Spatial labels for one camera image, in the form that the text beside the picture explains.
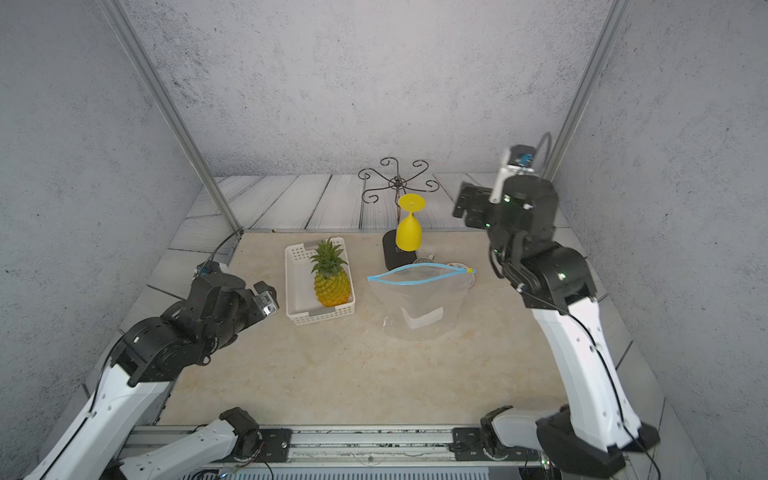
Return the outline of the clear zip-top bag blue seal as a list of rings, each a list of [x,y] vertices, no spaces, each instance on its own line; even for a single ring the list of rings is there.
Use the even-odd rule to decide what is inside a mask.
[[[384,305],[383,332],[401,340],[426,341],[452,331],[468,292],[449,291],[454,275],[448,264],[431,263],[370,276],[368,283]]]

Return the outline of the yellow pineapple green crown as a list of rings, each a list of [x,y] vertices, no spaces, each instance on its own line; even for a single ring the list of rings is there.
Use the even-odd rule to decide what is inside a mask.
[[[349,301],[352,295],[347,262],[341,257],[343,249],[328,238],[321,241],[311,256],[314,291],[324,307],[336,307]]]

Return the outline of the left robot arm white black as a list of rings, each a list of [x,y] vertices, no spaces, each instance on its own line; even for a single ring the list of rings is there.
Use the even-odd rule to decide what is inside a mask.
[[[187,298],[116,341],[86,404],[28,478],[179,479],[228,457],[239,467],[252,463],[265,442],[240,407],[149,453],[124,459],[118,453],[185,368],[207,365],[241,331],[278,309],[274,287],[263,281],[247,286],[219,262],[202,263]]]

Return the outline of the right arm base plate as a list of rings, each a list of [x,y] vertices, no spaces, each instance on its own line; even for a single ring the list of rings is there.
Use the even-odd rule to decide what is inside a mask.
[[[479,427],[456,427],[452,430],[452,439],[448,450],[460,462],[488,460],[536,464],[541,460],[538,451],[504,446],[492,434]]]

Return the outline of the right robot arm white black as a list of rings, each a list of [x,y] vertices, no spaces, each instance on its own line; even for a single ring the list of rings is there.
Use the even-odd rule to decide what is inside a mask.
[[[482,419],[481,437],[490,458],[538,450],[563,472],[609,479],[624,469],[625,454],[649,454],[660,437],[623,390],[586,259],[554,238],[557,209],[552,183],[532,175],[492,188],[460,186],[454,217],[487,233],[494,274],[510,283],[543,331],[567,396],[551,412],[500,407]]]

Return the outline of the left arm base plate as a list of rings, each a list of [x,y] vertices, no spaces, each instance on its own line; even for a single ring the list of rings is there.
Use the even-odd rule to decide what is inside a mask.
[[[260,429],[245,435],[240,462],[286,463],[293,436],[289,428]]]

